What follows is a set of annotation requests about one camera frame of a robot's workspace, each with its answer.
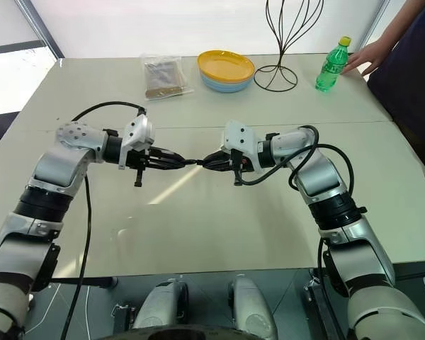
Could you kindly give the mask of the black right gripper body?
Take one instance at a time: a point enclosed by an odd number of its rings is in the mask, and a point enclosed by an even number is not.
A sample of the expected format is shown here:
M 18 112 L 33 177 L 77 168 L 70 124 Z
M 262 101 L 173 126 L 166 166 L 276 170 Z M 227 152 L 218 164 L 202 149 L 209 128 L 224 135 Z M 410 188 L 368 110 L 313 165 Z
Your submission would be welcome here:
M 243 185 L 243 173 L 252 172 L 252 162 L 239 150 L 232 150 L 229 154 L 226 171 L 234 174 L 234 185 Z

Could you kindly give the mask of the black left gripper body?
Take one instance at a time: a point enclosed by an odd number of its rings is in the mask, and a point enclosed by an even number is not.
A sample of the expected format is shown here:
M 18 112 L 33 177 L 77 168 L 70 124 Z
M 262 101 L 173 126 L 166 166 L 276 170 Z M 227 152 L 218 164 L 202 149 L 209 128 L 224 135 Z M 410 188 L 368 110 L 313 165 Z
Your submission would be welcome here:
M 140 152 L 130 150 L 127 153 L 126 166 L 137 171 L 134 187 L 142 187 L 143 172 L 146 168 L 162 170 L 159 162 L 162 152 L 159 148 L 150 147 Z

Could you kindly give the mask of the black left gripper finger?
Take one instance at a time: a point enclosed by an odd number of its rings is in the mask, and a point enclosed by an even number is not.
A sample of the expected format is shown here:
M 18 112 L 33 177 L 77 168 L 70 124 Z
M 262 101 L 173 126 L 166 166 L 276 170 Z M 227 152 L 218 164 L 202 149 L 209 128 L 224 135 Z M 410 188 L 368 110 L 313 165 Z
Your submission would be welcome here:
M 191 160 L 190 159 L 185 159 L 180 154 L 177 154 L 175 152 L 172 152 L 169 149 L 152 147 L 151 148 L 151 155 L 153 157 L 158 158 L 158 159 L 169 160 L 171 162 L 191 163 Z
M 182 161 L 182 162 L 169 162 L 164 161 L 162 159 L 150 159 L 148 161 L 148 167 L 151 169 L 158 169 L 158 170 L 177 170 L 182 169 L 185 166 L 191 165 L 190 161 Z

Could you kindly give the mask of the person's right hand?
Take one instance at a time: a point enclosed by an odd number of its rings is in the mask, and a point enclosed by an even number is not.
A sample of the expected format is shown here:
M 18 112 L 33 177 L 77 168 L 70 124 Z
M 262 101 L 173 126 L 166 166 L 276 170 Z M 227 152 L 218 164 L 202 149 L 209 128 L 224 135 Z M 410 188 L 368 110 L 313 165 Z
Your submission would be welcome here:
M 381 65 L 391 50 L 392 48 L 383 41 L 372 42 L 358 52 L 351 54 L 341 73 L 346 74 L 362 64 L 369 63 L 370 65 L 361 72 L 362 77 L 367 76 Z

